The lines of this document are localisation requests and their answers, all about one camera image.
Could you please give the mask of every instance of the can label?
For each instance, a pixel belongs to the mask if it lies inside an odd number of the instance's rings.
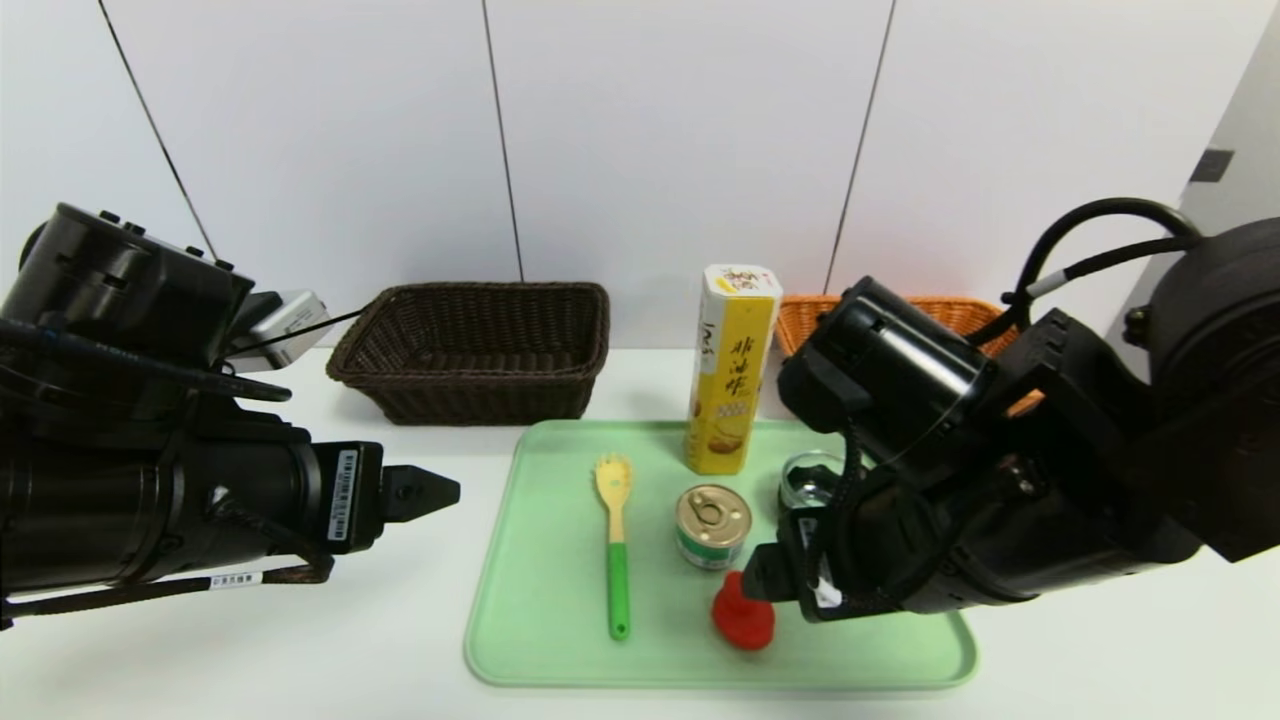
[[[685,560],[703,570],[727,570],[733,566],[733,561],[742,553],[741,544],[733,547],[707,547],[686,536],[680,528],[676,528],[676,547],[680,548],[680,553],[685,556]]]

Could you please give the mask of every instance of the orange wicker basket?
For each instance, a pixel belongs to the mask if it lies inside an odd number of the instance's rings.
[[[972,333],[1000,315],[1000,309],[995,305],[969,297],[925,295],[906,300],[959,334]],[[804,341],[809,340],[809,336],[818,327],[818,316],[831,313],[838,304],[838,295],[788,295],[783,297],[778,310],[776,332],[782,354],[788,357],[795,355],[796,350],[800,350]],[[987,356],[995,356],[1016,337],[1018,329],[1010,328],[1005,334],[983,345],[982,351]],[[1041,393],[1033,392],[1010,407],[1009,414],[1016,415],[1036,405],[1039,398]]]

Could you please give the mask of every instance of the green handle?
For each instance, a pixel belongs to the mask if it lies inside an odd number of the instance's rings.
[[[627,546],[609,543],[609,635],[625,641],[631,634],[631,592],[627,588]]]

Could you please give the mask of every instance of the white wall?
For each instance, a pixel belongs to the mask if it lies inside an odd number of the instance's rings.
[[[1274,5],[899,0],[829,290],[873,274],[904,293],[997,301],[1066,210],[1114,195],[1176,205]],[[1094,220],[1048,269],[1161,234]],[[1037,309],[1102,332],[1140,270]]]
[[[822,292],[890,5],[489,0],[525,278],[621,347],[689,345],[710,263]]]
[[[508,195],[481,0],[106,0],[212,250],[262,287],[338,313],[513,281],[518,228],[526,279],[609,288],[620,347],[686,345],[712,261],[995,300],[1066,209],[1176,201],[1274,4],[489,0]],[[195,242],[100,13],[4,13],[5,242],[58,197]],[[1156,234],[1101,222],[1053,264]],[[1106,327],[1138,269],[1053,300]]]
[[[106,8],[210,243],[261,287],[339,314],[520,279],[479,0]]]
[[[54,206],[205,247],[96,3],[0,5],[0,295]]]
[[[1181,210],[1207,234],[1280,217],[1280,9],[1271,14],[1253,59],[1213,133],[1216,147],[1235,150],[1221,182],[1190,183]],[[1134,286],[1125,307],[1146,304],[1156,283],[1180,254],[1152,258]],[[1140,377],[1147,377],[1147,354],[1121,337],[1117,316],[1107,341]]]

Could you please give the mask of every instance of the wicker basket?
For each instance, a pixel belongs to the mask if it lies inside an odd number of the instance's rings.
[[[401,286],[370,304],[326,369],[398,425],[527,425],[582,416],[608,338],[595,283]]]
[[[1000,309],[980,300],[969,297],[942,297],[919,296],[906,299],[924,314],[938,323],[951,328],[959,334],[969,334],[1000,315]],[[831,313],[840,304],[838,295],[788,295],[782,299],[782,307],[778,310],[778,325],[774,333],[778,338],[778,347],[786,356],[795,355],[796,350],[809,340],[818,327],[818,316]],[[1018,337],[1018,329],[1010,328],[1005,334],[982,346],[982,351],[988,357],[997,355]],[[1041,398],[1039,392],[1032,392],[1009,409],[1010,415],[1016,415]]]

